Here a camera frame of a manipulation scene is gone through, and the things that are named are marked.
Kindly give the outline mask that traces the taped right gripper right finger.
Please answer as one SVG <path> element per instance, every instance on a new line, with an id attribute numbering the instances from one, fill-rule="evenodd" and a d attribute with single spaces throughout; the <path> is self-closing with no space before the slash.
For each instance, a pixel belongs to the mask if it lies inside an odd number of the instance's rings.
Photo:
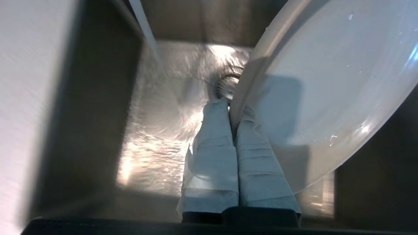
<path id="1" fill-rule="evenodd" d="M 301 209 L 255 111 L 246 106 L 236 132 L 240 205 Z"/>

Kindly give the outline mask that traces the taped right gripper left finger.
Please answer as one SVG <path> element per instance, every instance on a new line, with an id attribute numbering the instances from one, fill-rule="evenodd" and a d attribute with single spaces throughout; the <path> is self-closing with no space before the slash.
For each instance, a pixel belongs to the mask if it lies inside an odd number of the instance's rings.
<path id="1" fill-rule="evenodd" d="M 200 130 L 185 156 L 177 212 L 182 223 L 221 223 L 239 205 L 236 148 L 227 101 L 207 103 Z"/>

